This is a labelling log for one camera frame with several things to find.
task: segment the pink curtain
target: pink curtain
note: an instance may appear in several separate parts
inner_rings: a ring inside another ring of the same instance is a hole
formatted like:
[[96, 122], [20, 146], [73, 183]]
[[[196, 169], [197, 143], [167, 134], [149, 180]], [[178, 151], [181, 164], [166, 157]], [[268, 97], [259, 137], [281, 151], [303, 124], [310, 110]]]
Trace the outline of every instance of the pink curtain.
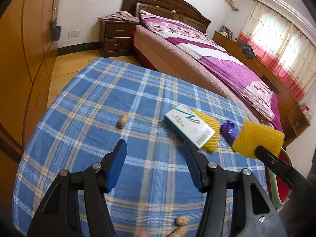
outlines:
[[314, 45], [292, 22], [256, 2], [239, 36], [298, 101], [316, 80]]

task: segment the purple wrapper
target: purple wrapper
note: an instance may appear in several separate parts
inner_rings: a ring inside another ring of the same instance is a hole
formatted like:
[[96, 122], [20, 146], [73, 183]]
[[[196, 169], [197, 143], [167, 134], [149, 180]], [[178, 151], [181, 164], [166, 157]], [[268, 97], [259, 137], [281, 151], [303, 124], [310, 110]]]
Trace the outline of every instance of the purple wrapper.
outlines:
[[235, 123], [230, 120], [227, 120], [221, 125], [221, 133], [225, 136], [230, 146], [233, 145], [233, 142], [237, 138], [238, 134], [234, 129]]

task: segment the barcode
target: barcode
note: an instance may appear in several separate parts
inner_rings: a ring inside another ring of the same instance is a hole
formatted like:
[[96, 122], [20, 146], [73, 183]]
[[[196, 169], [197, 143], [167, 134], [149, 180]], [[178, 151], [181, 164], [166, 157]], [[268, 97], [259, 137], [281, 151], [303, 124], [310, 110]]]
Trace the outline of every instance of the barcode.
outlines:
[[200, 138], [198, 138], [197, 144], [201, 145], [210, 134], [211, 134], [211, 131], [207, 130]]

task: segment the light switch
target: light switch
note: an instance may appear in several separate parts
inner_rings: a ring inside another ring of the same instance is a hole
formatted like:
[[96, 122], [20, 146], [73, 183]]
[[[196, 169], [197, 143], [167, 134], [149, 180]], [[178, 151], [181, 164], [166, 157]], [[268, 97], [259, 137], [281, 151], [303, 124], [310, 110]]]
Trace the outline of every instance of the light switch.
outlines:
[[78, 37], [78, 36], [80, 36], [80, 30], [74, 32], [74, 37]]
[[74, 37], [74, 35], [75, 35], [74, 31], [68, 32], [68, 38]]

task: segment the pillow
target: pillow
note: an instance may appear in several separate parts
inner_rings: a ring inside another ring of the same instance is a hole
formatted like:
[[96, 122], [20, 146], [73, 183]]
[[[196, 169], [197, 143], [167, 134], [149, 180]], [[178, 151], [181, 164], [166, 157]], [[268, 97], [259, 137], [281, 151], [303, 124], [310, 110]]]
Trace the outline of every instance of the pillow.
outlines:
[[159, 34], [158, 32], [160, 31], [168, 31], [179, 35], [185, 35], [187, 37], [202, 39], [206, 42], [211, 41], [209, 37], [204, 35], [202, 32], [177, 20], [160, 17], [143, 10], [139, 10], [139, 15], [142, 20], [142, 24], [156, 34]]

